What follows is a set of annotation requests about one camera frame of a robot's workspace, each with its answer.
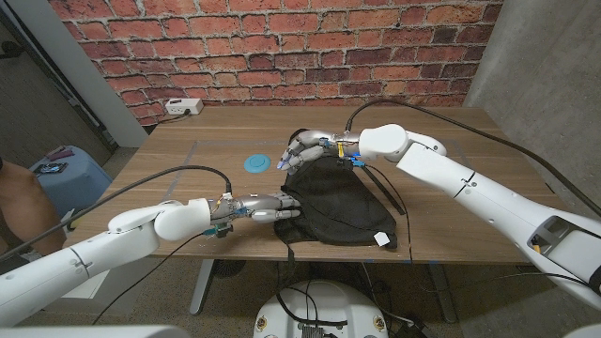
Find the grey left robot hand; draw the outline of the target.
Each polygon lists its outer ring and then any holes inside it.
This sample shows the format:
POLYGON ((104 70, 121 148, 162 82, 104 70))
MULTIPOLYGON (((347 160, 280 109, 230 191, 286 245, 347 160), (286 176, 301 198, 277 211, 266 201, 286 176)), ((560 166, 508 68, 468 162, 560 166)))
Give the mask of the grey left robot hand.
POLYGON ((227 231, 238 218, 251 218, 256 223, 274 223, 301 215, 301 203, 284 192, 250 193, 233 197, 224 193, 218 200, 209 200, 210 224, 225 225, 227 231))

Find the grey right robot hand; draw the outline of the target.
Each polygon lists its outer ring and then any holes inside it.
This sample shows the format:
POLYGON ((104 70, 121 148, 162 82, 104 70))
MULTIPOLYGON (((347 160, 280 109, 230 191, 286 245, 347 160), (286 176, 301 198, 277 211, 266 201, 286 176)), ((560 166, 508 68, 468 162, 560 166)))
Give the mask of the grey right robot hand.
POLYGON ((359 135, 308 130, 294 136, 276 168, 294 175, 306 162, 322 157, 350 158, 360 154, 359 135))

